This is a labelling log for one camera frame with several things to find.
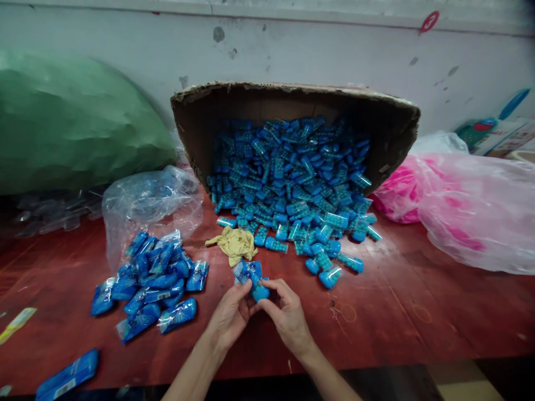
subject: red table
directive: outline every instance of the red table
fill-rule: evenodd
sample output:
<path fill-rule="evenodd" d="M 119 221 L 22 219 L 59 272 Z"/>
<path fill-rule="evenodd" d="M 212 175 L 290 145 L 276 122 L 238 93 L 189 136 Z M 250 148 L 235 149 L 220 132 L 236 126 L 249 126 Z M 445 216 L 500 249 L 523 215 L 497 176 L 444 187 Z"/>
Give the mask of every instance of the red table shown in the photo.
<path fill-rule="evenodd" d="M 185 242 L 193 260 L 210 261 L 194 322 L 166 336 L 156 327 L 122 345 L 115 325 L 122 306 L 89 316 L 95 285 L 110 276 L 102 220 L 81 228 L 4 243 L 0 249 L 0 330 L 25 307 L 37 312 L 0 346 L 0 387 L 34 393 L 50 376 L 92 348 L 100 350 L 96 377 L 85 389 L 170 383 L 221 296 L 233 284 L 227 257 L 206 239 L 221 232 L 206 198 L 204 221 Z M 532 353 L 535 277 L 491 273 L 456 263 L 426 238 L 421 224 L 379 216 L 383 240 L 342 240 L 364 261 L 361 275 L 344 269 L 326 291 L 290 245 L 288 255 L 261 249 L 265 276 L 282 277 L 301 297 L 310 331 L 337 369 L 433 363 Z M 229 352 L 218 379 L 302 372 L 273 323 L 257 314 Z"/>

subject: person's left hand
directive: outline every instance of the person's left hand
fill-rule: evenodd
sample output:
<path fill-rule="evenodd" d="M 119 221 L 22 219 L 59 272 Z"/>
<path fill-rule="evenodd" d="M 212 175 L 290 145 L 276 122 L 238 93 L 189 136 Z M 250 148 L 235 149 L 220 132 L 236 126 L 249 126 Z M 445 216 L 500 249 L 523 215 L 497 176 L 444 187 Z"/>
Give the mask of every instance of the person's left hand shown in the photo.
<path fill-rule="evenodd" d="M 252 315 L 260 310 L 254 299 L 247 299 L 252 281 L 239 282 L 230 288 L 217 305 L 206 333 L 210 335 L 214 346 L 227 352 L 241 335 Z"/>

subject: red sticker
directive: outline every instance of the red sticker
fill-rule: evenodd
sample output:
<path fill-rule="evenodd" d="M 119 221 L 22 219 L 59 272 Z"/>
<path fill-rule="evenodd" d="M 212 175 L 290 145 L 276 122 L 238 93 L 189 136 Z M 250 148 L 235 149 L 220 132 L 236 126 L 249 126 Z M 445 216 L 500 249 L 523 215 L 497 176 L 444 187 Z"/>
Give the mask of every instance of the red sticker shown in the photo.
<path fill-rule="evenodd" d="M 420 33 L 427 32 L 435 26 L 436 22 L 439 20 L 440 12 L 433 11 L 431 14 L 425 18 L 424 23 L 422 24 L 422 27 L 420 28 Z"/>

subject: yellow paper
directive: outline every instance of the yellow paper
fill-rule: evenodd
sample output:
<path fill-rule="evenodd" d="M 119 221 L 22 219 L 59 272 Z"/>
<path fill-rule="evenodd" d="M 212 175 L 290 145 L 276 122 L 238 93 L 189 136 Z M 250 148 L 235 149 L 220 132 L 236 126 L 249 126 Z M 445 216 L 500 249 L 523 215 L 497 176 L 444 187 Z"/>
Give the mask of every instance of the yellow paper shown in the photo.
<path fill-rule="evenodd" d="M 32 315 L 37 311 L 36 308 L 25 308 L 20 312 L 17 317 L 13 319 L 11 323 L 6 327 L 4 332 L 0 334 L 0 345 L 5 343 L 9 337 L 15 333 L 18 329 L 22 328 L 24 324 L 32 317 Z"/>
<path fill-rule="evenodd" d="M 255 237 L 249 231 L 240 228 L 232 229 L 229 226 L 218 235 L 205 242 L 205 246 L 218 244 L 219 248 L 228 256 L 228 264 L 234 267 L 242 258 L 251 260 L 257 253 Z"/>

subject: hand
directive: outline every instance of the hand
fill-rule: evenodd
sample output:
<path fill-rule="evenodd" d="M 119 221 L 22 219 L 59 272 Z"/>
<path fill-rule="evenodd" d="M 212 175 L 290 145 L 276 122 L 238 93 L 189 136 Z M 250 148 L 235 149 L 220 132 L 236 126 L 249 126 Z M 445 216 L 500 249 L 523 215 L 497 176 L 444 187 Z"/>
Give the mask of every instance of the hand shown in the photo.
<path fill-rule="evenodd" d="M 275 323 L 284 345 L 297 359 L 301 359 L 305 354 L 314 350 L 316 345 L 308 329 L 299 296 L 282 278 L 262 280 L 262 285 L 276 290 L 279 299 L 275 304 L 270 300 L 263 299 L 258 302 L 258 305 Z"/>
<path fill-rule="evenodd" d="M 211 337 L 212 345 L 224 353 L 236 342 L 251 316 L 260 310 L 253 299 L 247 299 L 251 288 L 251 280 L 230 288 L 208 323 L 205 333 Z"/>

